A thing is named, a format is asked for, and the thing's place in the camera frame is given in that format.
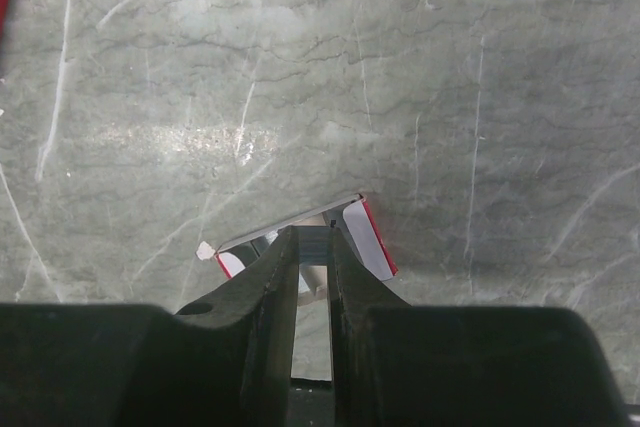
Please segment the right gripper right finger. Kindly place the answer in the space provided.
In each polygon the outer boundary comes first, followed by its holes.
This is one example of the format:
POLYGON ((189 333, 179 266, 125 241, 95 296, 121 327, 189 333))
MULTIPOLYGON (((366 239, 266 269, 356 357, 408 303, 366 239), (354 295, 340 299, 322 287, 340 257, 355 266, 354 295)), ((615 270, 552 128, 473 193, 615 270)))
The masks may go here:
POLYGON ((624 426, 603 351, 575 312, 413 306, 328 237, 340 426, 624 426))

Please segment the striped staple strip pack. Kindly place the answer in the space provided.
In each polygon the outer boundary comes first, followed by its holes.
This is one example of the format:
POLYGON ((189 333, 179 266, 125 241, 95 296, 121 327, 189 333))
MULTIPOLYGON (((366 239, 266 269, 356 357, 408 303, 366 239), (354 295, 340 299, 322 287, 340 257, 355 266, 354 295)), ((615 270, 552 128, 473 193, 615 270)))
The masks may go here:
POLYGON ((231 279, 256 262, 281 231, 290 226, 299 230, 300 306, 326 297, 326 239, 330 228, 341 230, 358 261, 378 280, 388 281, 397 274, 397 267, 383 244, 369 204, 362 194, 353 194, 262 227, 217 248, 202 241, 197 247, 196 257, 216 263, 224 275, 231 279))

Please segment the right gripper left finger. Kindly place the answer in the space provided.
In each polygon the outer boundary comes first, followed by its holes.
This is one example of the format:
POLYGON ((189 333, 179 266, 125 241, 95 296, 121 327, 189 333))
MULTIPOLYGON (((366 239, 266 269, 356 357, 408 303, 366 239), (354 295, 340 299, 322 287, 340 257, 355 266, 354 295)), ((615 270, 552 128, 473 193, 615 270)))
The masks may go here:
POLYGON ((5 426, 282 426, 298 296, 299 237, 193 305, 5 304, 5 426))

